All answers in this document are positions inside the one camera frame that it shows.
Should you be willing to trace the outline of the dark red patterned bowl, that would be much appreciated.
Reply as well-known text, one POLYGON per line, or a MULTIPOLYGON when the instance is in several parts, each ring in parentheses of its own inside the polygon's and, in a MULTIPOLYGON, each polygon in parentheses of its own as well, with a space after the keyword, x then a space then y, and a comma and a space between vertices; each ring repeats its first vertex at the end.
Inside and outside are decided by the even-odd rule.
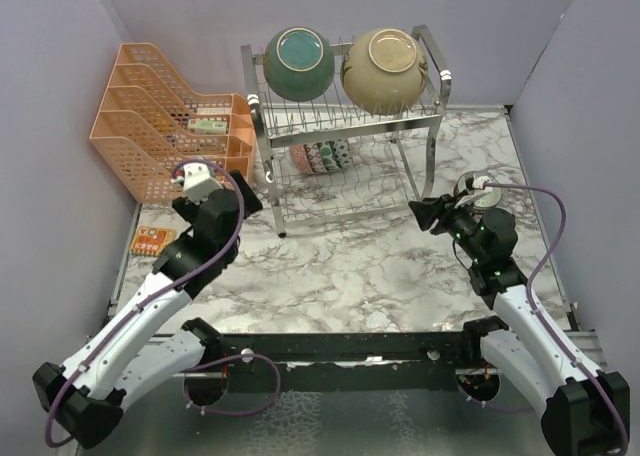
POLYGON ((326 167, 324 165, 322 155, 316 144, 307 144, 304 146, 309 165, 314 173, 325 173, 326 167))

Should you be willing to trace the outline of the steel two-tier dish rack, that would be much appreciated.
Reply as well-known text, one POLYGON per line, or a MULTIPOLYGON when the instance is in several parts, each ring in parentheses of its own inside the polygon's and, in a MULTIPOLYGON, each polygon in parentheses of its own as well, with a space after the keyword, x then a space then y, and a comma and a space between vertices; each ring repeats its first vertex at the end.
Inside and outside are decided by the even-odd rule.
POLYGON ((354 105, 340 80, 309 102, 275 95, 263 77, 264 55, 248 45, 241 61, 260 164, 275 232, 385 215, 406 210, 435 185, 437 136, 449 103, 452 75, 429 27, 411 35, 428 58, 426 89, 398 115, 370 115, 354 105), (297 172, 295 145, 345 140, 351 166, 321 173, 297 172))

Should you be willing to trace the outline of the pink patterned small bowl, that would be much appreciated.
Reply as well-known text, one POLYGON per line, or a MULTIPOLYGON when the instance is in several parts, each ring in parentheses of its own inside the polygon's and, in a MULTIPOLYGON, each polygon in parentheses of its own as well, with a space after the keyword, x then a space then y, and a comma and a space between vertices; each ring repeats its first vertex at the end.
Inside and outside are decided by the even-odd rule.
POLYGON ((303 145, 291 145, 289 153, 293 164, 302 174, 312 174, 313 169, 309 163, 306 150, 303 145))

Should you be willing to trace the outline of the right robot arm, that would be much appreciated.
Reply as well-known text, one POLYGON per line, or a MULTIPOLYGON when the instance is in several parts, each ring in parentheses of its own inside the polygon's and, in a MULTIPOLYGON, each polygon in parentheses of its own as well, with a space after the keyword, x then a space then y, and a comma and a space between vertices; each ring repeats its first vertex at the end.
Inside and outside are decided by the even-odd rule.
POLYGON ((630 419, 629 385, 605 372, 555 323, 515 262, 513 214, 501 208, 480 218, 445 194, 412 201, 423 231, 447 234, 470 258, 474 292, 498 320, 459 343, 469 366, 495 366, 539 417, 556 455, 625 454, 630 419))

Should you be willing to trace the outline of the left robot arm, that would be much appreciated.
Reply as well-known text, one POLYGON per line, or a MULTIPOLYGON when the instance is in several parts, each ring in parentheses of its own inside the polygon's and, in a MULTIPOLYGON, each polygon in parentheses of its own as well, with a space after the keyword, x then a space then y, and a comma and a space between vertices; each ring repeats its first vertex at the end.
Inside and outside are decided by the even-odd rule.
POLYGON ((45 362, 32 376, 45 428, 59 424, 70 440, 91 449, 104 441, 141 396, 177 372, 206 371, 220 361, 219 334, 201 320, 189 322, 154 348, 149 339, 234 262, 244 220, 263 206, 242 173, 187 161, 174 169, 182 196, 173 209, 189 223, 166 246, 125 307, 63 363, 45 362))

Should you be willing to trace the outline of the green patterned small bowl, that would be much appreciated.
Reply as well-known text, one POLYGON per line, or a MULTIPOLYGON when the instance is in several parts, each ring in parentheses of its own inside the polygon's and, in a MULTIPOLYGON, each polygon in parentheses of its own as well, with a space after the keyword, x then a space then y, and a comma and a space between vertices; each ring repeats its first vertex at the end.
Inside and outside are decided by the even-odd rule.
POLYGON ((340 169, 339 165, 334 159, 334 155, 331 149, 331 145, 328 142, 319 142, 317 144, 320 152, 323 164, 327 171, 337 171, 340 169))

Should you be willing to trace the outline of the green white box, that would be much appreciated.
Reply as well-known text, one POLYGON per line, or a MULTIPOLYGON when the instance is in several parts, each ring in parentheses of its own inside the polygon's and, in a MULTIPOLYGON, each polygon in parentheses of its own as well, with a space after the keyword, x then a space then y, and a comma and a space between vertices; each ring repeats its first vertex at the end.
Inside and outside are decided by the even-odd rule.
POLYGON ((225 135, 228 130, 227 119, 192 118, 187 122, 187 131, 195 135, 225 135))

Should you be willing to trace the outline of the blue dotted small bowl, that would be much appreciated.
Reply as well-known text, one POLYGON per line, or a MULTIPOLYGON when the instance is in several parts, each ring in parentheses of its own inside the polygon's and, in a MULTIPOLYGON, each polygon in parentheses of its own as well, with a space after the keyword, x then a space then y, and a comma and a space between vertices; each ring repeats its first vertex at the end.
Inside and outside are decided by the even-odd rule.
POLYGON ((351 148, 346 139, 331 141, 331 148, 336 164, 340 168, 345 169, 353 166, 351 148))

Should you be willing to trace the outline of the orange snack packet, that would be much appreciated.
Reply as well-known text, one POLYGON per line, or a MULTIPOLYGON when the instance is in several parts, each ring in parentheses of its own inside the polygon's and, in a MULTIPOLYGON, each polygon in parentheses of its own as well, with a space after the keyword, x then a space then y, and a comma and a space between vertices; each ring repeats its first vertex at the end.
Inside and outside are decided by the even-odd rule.
POLYGON ((140 226, 129 246, 129 252, 138 256, 157 257, 176 238, 176 231, 156 226, 140 226))

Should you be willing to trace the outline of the orange plastic file organizer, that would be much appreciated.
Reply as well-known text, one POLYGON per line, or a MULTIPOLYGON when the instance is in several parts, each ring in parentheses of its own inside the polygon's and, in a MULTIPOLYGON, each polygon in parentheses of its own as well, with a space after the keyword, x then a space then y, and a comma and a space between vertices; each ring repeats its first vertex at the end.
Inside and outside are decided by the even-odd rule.
POLYGON ((124 43, 90 136, 96 150, 140 203, 177 197, 174 167, 204 159, 254 180, 255 132, 247 99, 194 91, 151 43, 124 43), (187 131, 192 118, 227 119, 225 135, 187 131))

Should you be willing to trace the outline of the large cream ceramic bowl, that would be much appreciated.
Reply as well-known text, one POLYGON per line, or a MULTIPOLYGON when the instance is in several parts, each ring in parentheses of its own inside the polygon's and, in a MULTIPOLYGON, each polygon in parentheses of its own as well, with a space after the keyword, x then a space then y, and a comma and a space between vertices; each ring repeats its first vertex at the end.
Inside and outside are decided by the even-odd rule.
POLYGON ((370 30, 343 56, 340 81, 349 100, 371 115, 395 116, 416 104, 426 88, 426 55, 408 33, 370 30))

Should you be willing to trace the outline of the large teal ceramic bowl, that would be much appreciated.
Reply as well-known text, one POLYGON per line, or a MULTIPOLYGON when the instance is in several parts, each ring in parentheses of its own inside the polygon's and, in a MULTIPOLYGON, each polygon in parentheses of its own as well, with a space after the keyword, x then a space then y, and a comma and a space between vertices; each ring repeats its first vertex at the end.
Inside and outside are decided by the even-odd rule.
POLYGON ((335 57, 329 42, 311 28, 281 30, 264 52, 265 80, 285 100, 307 102, 322 96, 334 73, 335 57))

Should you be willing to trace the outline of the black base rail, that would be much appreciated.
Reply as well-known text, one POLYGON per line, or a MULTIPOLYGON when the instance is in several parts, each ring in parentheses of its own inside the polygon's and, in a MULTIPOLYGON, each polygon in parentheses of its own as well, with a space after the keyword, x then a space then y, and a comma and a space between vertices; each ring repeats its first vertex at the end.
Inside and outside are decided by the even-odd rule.
POLYGON ((455 332, 221 334, 201 320, 184 324, 204 354, 186 378, 198 392, 454 391, 460 375, 495 374, 480 339, 488 318, 455 332))

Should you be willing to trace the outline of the aluminium frame rail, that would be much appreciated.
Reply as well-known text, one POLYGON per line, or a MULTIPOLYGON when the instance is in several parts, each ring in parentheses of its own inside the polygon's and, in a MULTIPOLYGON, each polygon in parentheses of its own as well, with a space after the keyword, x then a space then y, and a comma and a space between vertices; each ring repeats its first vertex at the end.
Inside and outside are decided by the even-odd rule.
POLYGON ((586 357, 596 363, 603 371, 608 369, 600 341, 594 331, 567 331, 566 334, 586 357))

